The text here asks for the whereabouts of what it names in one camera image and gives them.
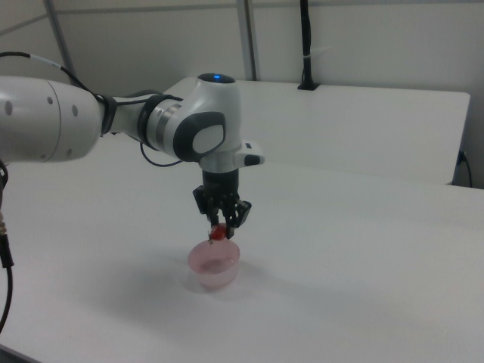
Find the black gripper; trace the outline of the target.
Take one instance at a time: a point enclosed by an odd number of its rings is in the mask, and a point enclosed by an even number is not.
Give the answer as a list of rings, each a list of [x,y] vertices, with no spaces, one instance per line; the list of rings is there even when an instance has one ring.
[[[235,230],[245,223],[252,208],[252,203],[239,198],[239,170],[225,173],[203,171],[202,179],[203,184],[193,190],[197,207],[212,227],[219,223],[221,210],[226,224],[225,235],[230,240]]]

